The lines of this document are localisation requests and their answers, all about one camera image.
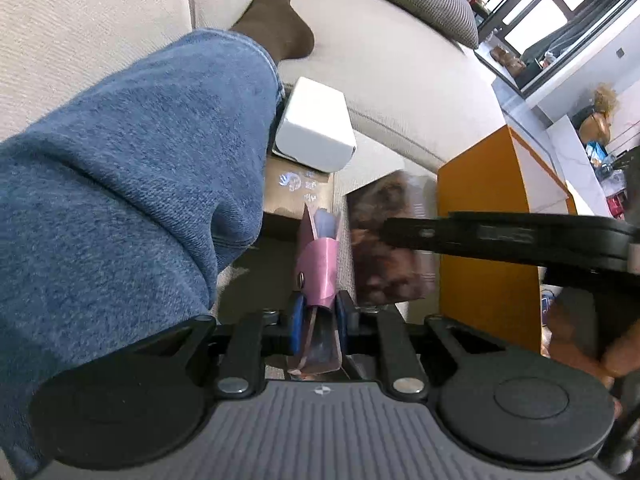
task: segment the wall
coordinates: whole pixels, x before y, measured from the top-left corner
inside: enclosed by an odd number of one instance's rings
[[[618,95],[620,107],[611,121],[607,151],[619,155],[640,144],[640,80]]]
[[[625,51],[621,59],[616,55],[619,48]],[[622,95],[638,80],[640,80],[640,16],[631,21],[588,62],[540,100],[538,106],[555,122],[563,115],[571,116],[580,108],[590,104],[593,90],[599,83],[611,84],[618,94]]]

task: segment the brown package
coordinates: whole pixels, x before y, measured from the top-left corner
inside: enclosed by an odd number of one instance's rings
[[[260,234],[295,240],[305,203],[333,212],[334,176],[267,155]]]
[[[433,255],[390,247],[379,232],[387,218],[425,218],[423,189],[423,178],[395,171],[347,195],[359,306],[418,300],[433,291]]]

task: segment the leg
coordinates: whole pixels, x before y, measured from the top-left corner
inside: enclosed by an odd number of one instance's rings
[[[260,43],[276,63],[306,57],[314,49],[314,34],[290,2],[253,0],[231,30]]]
[[[61,370],[206,312],[257,237],[282,88],[233,32],[193,32],[0,145],[0,446]]]

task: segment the cardboard surface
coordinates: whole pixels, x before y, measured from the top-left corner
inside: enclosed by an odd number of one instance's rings
[[[295,240],[305,203],[333,212],[334,176],[269,154],[260,234]]]
[[[576,214],[564,183],[508,126],[438,171],[438,214],[454,211]],[[440,312],[539,352],[538,268],[442,256]]]

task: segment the foot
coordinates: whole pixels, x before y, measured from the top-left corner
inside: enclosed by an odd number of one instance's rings
[[[290,0],[253,0],[231,30],[259,43],[276,63],[306,57],[314,49],[314,34]]]

